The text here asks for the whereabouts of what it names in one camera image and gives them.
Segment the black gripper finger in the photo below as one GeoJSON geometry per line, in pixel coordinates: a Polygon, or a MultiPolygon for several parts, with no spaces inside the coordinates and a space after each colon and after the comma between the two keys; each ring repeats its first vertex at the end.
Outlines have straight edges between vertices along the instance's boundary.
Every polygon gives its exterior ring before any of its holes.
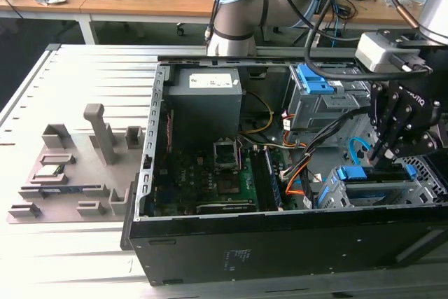
{"type": "Polygon", "coordinates": [[[370,150],[368,157],[370,162],[377,162],[377,156],[382,147],[381,136],[381,124],[382,124],[382,112],[384,110],[384,94],[386,93],[382,82],[372,82],[370,92],[370,123],[374,128],[375,142],[373,148],[370,150]]]}
{"type": "Polygon", "coordinates": [[[405,98],[404,87],[398,83],[383,83],[386,93],[384,94],[384,110],[381,115],[381,149],[375,162],[375,168],[386,169],[393,161],[393,148],[404,128],[405,121],[409,119],[412,107],[409,100],[405,98]]]}

